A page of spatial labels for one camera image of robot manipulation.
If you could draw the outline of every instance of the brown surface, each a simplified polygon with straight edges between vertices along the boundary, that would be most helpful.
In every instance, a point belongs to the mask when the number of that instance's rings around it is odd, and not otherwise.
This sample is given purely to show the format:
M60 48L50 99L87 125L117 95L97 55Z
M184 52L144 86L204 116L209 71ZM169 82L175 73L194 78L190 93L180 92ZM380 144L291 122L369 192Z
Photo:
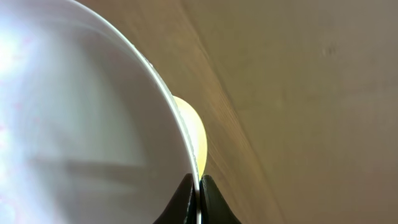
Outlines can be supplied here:
M398 3L82 2L198 111L243 223L398 222Z

